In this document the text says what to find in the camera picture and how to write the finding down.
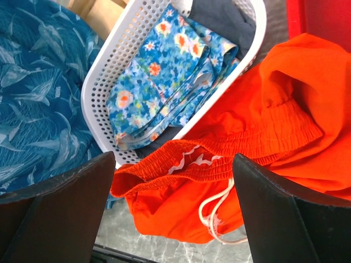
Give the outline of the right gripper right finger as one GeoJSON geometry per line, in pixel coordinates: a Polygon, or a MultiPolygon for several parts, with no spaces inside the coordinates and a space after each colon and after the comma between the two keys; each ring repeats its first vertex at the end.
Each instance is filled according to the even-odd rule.
{"type": "Polygon", "coordinates": [[[233,177],[253,262],[350,262],[350,201],[238,153],[233,177]]]}

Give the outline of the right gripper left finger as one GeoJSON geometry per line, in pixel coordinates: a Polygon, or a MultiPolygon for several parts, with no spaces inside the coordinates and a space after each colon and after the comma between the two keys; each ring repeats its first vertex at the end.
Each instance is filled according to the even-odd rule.
{"type": "Polygon", "coordinates": [[[115,156],[1,195],[1,262],[89,262],[115,156]]]}

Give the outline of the orange shorts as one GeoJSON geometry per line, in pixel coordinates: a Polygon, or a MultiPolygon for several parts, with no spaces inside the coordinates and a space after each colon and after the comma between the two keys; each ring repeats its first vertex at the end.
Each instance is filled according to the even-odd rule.
{"type": "Polygon", "coordinates": [[[119,168],[110,192],[141,234],[204,244],[243,224],[237,153],[350,199],[350,52],[307,33],[274,46],[185,137],[119,168]]]}

